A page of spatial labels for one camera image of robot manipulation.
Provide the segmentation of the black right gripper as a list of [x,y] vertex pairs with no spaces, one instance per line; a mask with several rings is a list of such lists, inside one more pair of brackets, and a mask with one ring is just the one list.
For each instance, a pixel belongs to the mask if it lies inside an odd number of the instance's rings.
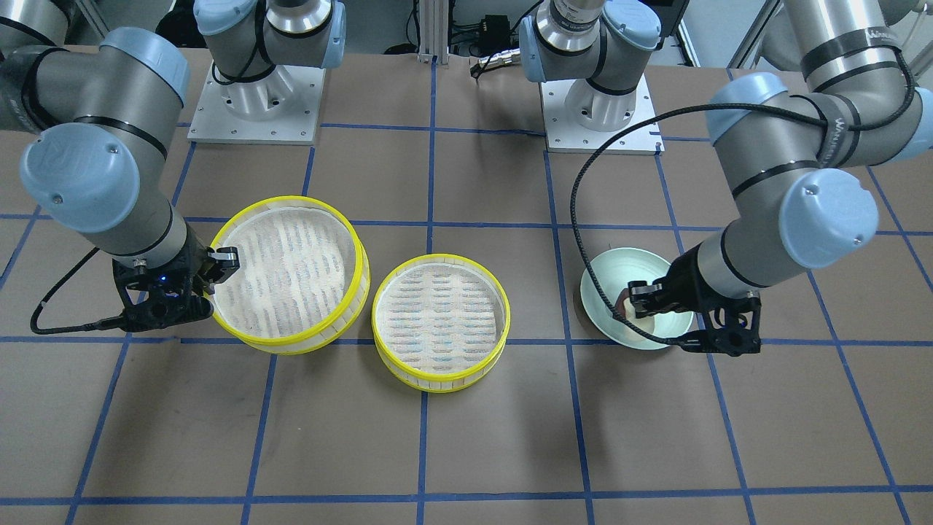
[[207,249],[190,226],[180,252],[166,265],[144,270],[112,263],[123,310],[112,326],[128,333],[161,330],[209,319],[212,303],[199,274],[207,260],[207,283],[223,284],[240,269],[236,246]]

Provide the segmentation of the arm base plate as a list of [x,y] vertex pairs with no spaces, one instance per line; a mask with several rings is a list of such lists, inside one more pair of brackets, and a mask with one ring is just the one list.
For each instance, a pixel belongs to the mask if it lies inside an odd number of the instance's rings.
[[585,79],[539,84],[547,149],[592,153],[616,133],[656,116],[645,76],[633,92],[611,96]]
[[326,73],[277,66],[264,79],[230,84],[211,69],[187,138],[206,144],[313,146]]

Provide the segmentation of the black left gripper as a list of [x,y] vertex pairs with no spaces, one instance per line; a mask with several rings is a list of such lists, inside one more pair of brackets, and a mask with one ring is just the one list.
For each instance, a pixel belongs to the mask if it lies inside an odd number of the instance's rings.
[[694,353],[739,357],[761,352],[761,301],[756,296],[732,298],[721,295],[702,277],[699,246],[676,258],[656,283],[629,281],[634,319],[666,313],[697,313],[703,328],[676,337],[669,345]]

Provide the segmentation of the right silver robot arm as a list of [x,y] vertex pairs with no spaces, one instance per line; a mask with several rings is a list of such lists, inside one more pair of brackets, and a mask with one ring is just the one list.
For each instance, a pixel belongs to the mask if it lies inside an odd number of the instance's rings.
[[234,248],[208,248],[160,191],[159,180],[190,66],[150,30],[111,30],[94,53],[61,47],[73,1],[2,3],[2,129],[36,136],[19,162],[21,183],[60,225],[110,256],[119,315],[42,328],[38,319],[67,273],[30,318],[37,335],[127,333],[199,322],[208,296],[241,266]]

